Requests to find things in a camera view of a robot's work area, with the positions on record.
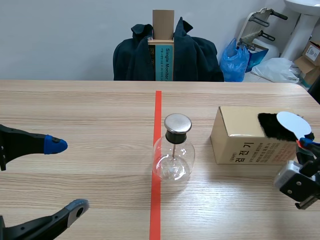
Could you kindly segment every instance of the white paddle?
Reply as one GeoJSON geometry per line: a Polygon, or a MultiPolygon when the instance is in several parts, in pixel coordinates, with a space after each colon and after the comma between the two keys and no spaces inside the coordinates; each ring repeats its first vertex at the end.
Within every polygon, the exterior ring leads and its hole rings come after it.
{"type": "Polygon", "coordinates": [[[311,133],[309,123],[302,117],[288,111],[281,111],[276,115],[279,123],[290,132],[293,132],[298,140],[311,133]]]}

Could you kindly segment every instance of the silver lid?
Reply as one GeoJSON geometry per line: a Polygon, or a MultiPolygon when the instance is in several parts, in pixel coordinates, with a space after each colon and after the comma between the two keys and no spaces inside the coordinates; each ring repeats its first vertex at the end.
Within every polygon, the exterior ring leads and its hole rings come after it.
{"type": "Polygon", "coordinates": [[[185,134],[190,131],[192,122],[186,115],[173,113],[165,118],[164,126],[173,134],[185,134]]]}

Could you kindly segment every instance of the floor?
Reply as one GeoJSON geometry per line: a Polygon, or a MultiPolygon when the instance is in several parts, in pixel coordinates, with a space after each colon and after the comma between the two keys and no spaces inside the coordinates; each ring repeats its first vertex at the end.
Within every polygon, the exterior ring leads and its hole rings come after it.
{"type": "MultiPolygon", "coordinates": [[[[244,83],[271,83],[273,84],[274,82],[272,81],[269,81],[263,77],[260,77],[258,75],[255,75],[251,72],[247,72],[245,75],[244,75],[244,80],[243,80],[244,83]]],[[[305,90],[308,91],[308,87],[305,87],[304,85],[302,85],[301,83],[298,83],[301,87],[303,87],[305,90]]]]}

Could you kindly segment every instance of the white sink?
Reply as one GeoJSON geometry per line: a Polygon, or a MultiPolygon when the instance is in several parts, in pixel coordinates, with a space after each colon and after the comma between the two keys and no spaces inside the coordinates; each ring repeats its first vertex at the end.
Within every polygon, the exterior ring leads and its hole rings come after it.
{"type": "Polygon", "coordinates": [[[295,12],[320,16],[320,0],[284,0],[286,6],[295,12]]]}
{"type": "Polygon", "coordinates": [[[303,53],[320,17],[320,0],[284,0],[291,10],[301,13],[300,20],[281,57],[294,61],[303,53]]]}

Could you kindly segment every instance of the glass bottle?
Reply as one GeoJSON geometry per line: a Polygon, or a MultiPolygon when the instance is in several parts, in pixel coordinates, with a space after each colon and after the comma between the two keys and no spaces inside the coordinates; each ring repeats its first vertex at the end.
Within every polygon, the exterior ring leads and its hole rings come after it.
{"type": "Polygon", "coordinates": [[[153,147],[152,171],[162,181],[187,180],[195,164],[195,148],[187,139],[190,118],[174,113],[164,120],[166,134],[153,147]]]}

